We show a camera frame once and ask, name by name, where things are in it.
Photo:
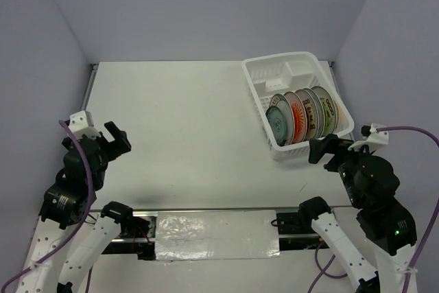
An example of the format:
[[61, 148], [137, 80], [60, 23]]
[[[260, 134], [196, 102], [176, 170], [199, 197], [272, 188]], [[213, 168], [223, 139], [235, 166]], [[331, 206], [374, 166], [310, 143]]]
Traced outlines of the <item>white plate green quatrefoil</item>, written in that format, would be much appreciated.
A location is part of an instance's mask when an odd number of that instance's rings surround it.
[[316, 110], [317, 110], [318, 118], [319, 118], [317, 138], [320, 138], [323, 136], [324, 127], [325, 127], [325, 123], [326, 123], [324, 109], [323, 109], [323, 106], [322, 106], [322, 103], [321, 103], [319, 97], [312, 89], [305, 88], [305, 91], [308, 92], [308, 94], [310, 94], [310, 96], [312, 97], [312, 99], [314, 101], [314, 104], [316, 105]]

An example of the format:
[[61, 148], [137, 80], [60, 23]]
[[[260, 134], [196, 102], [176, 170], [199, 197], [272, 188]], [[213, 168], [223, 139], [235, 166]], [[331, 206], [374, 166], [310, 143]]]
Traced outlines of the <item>orange plastic plate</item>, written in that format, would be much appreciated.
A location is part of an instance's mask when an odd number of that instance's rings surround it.
[[293, 102], [291, 107], [294, 113], [295, 123], [293, 143], [300, 143], [305, 139], [307, 118], [305, 110], [300, 102]]

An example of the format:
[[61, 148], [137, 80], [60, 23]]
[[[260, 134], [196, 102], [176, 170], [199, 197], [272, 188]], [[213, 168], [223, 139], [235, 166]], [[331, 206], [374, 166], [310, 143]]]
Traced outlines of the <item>white plate red characters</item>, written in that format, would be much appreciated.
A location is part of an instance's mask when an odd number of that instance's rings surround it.
[[319, 126], [319, 115], [316, 104], [308, 91], [298, 89], [296, 94], [305, 107], [305, 114], [307, 116], [307, 133], [305, 135], [305, 140], [308, 141], [310, 139], [315, 139], [318, 135]]

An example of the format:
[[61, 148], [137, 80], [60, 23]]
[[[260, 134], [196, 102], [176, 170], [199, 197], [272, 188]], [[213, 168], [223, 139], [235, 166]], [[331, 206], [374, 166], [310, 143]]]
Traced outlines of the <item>blue patterned small plate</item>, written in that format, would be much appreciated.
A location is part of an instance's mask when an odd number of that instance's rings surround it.
[[287, 124], [281, 110], [277, 106], [270, 106], [265, 112], [265, 116], [277, 145], [284, 146], [287, 140]]

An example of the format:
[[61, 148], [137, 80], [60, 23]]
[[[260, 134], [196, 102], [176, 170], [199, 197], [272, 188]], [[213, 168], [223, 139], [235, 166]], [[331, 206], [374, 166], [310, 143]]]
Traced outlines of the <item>white plate orange sunburst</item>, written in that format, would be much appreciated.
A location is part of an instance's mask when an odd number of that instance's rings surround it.
[[285, 145], [291, 145], [294, 138], [295, 123], [293, 110], [289, 101], [284, 95], [276, 93], [270, 100], [270, 106], [277, 106], [281, 110], [287, 124], [287, 140]]

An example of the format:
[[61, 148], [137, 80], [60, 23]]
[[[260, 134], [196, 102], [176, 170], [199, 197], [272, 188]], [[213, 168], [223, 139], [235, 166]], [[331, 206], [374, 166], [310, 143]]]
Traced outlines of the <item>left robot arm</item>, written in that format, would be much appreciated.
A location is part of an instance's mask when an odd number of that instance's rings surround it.
[[1, 291], [12, 283], [17, 292], [77, 292], [83, 280], [90, 280], [95, 262], [109, 243], [127, 237], [134, 230], [133, 210], [120, 202], [109, 202], [82, 243], [69, 252], [73, 238], [84, 225], [96, 191], [104, 185], [109, 162], [131, 151], [125, 131], [112, 121], [104, 124], [113, 140], [81, 115], [79, 119], [60, 121], [67, 137], [64, 166], [55, 183], [45, 192], [38, 214], [41, 222], [55, 227], [50, 231], [36, 230], [36, 241], [27, 266], [8, 279]]

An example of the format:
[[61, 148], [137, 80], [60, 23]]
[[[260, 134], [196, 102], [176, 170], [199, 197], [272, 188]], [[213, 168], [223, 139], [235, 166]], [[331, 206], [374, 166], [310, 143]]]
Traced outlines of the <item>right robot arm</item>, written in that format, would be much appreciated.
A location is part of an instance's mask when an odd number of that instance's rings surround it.
[[315, 231], [330, 248], [346, 272], [356, 292], [417, 292], [416, 273], [410, 261], [416, 252], [416, 224], [411, 213], [395, 198], [400, 181], [393, 166], [374, 153], [386, 146], [389, 135], [375, 128], [361, 141], [329, 134], [309, 142], [309, 163], [325, 154], [324, 165], [337, 172], [356, 220], [375, 256], [372, 265], [359, 252], [337, 222], [334, 212], [321, 197], [302, 202], [298, 224], [306, 232]]

